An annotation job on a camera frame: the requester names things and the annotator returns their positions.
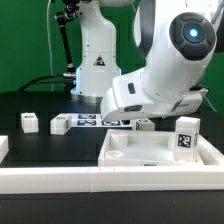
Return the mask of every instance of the white plastic housing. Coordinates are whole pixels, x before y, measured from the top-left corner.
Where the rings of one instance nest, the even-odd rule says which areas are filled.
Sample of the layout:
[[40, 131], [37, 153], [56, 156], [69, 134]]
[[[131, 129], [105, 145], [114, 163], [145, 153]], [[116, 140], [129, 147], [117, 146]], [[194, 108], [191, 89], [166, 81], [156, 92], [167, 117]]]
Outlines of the white plastic housing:
[[120, 75], [116, 64], [116, 29], [102, 16], [99, 1], [80, 2], [79, 7], [82, 64], [77, 69], [77, 87], [71, 93], [103, 97], [111, 87], [112, 79]]
[[[205, 74], [215, 47], [200, 61], [187, 60], [171, 42], [170, 25], [176, 16], [185, 12], [201, 14], [211, 21], [211, 15], [217, 7], [207, 4], [207, 1], [204, 1], [203, 7], [193, 7], [192, 4], [188, 7], [185, 0], [156, 1], [153, 45], [146, 57], [146, 67], [125, 77], [114, 78], [112, 88], [104, 95], [101, 103], [103, 119], [127, 120], [195, 112], [206, 90], [189, 90]], [[137, 22], [139, 16], [135, 23], [135, 35], [139, 42]], [[130, 92], [129, 84], [134, 86], [134, 93]]]

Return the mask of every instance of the warning label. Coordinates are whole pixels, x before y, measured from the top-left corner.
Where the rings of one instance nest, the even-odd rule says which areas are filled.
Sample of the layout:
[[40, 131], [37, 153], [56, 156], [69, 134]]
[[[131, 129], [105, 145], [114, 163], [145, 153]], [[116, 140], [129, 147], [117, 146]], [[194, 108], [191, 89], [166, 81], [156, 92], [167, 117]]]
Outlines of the warning label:
[[101, 55], [96, 59], [96, 62], [94, 63], [95, 66], [105, 66], [105, 63], [103, 61], [103, 58]]

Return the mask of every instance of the wire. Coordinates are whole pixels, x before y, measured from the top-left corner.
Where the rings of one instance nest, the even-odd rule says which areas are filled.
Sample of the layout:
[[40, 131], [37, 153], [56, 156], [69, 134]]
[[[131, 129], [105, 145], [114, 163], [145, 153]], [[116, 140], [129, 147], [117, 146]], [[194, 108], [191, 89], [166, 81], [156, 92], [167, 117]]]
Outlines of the wire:
[[48, 39], [48, 48], [49, 48], [49, 57], [50, 57], [50, 71], [51, 74], [54, 73], [53, 68], [53, 55], [52, 55], [52, 44], [51, 44], [51, 27], [50, 27], [50, 6], [51, 0], [47, 4], [47, 39]]
[[41, 80], [46, 80], [46, 79], [52, 79], [52, 78], [63, 78], [63, 75], [50, 75], [50, 76], [42, 76], [36, 79], [33, 79], [32, 81], [28, 82], [27, 84], [21, 86], [18, 91], [24, 91], [28, 86], [35, 84], [36, 82], [39, 82]]
[[212, 24], [216, 22], [223, 8], [224, 8], [224, 0], [222, 0], [222, 2], [219, 4], [218, 9], [216, 10], [215, 15], [212, 18], [212, 21], [211, 21]]
[[130, 1], [130, 3], [131, 3], [131, 6], [132, 6], [132, 8], [133, 8], [133, 11], [136, 13], [136, 8], [135, 8], [135, 5], [134, 5], [134, 3], [133, 3], [133, 0], [129, 0]]
[[209, 101], [209, 99], [208, 99], [206, 96], [204, 96], [204, 98], [205, 98], [206, 101], [208, 102], [208, 104], [209, 104], [209, 106], [211, 107], [211, 109], [212, 109], [214, 112], [218, 113], [217, 110], [215, 109], [215, 107], [214, 107], [214, 106], [211, 104], [211, 102]]

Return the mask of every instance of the black cable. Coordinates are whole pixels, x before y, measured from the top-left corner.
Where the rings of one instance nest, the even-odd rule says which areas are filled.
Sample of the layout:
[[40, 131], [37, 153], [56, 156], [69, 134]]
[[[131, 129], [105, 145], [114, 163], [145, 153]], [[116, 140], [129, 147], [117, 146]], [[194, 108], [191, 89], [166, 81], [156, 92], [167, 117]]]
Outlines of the black cable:
[[48, 75], [48, 76], [42, 76], [42, 77], [39, 77], [39, 78], [36, 78], [36, 79], [33, 79], [31, 80], [30, 82], [28, 82], [27, 84], [21, 86], [18, 91], [24, 91], [28, 86], [38, 82], [38, 81], [41, 81], [41, 80], [46, 80], [46, 79], [52, 79], [52, 78], [63, 78], [63, 75], [62, 74], [59, 74], [59, 75]]
[[28, 88], [29, 86], [32, 85], [43, 85], [43, 84], [65, 84], [66, 82], [36, 82], [36, 83], [30, 83], [29, 85], [26, 86], [26, 88]]

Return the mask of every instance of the white box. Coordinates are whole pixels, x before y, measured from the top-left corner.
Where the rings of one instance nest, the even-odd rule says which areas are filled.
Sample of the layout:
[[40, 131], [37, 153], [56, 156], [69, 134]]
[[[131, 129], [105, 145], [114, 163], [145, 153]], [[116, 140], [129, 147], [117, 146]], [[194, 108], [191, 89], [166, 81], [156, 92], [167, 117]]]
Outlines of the white box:
[[176, 121], [174, 158], [193, 162], [198, 149], [200, 119], [181, 117]]
[[39, 131], [38, 119], [35, 113], [22, 113], [21, 122], [24, 133], [35, 133]]
[[64, 135], [72, 126], [72, 116], [70, 114], [59, 114], [51, 120], [51, 134]]
[[155, 123], [148, 118], [131, 120], [131, 124], [134, 131], [155, 131]]
[[9, 151], [8, 136], [0, 136], [0, 163]]

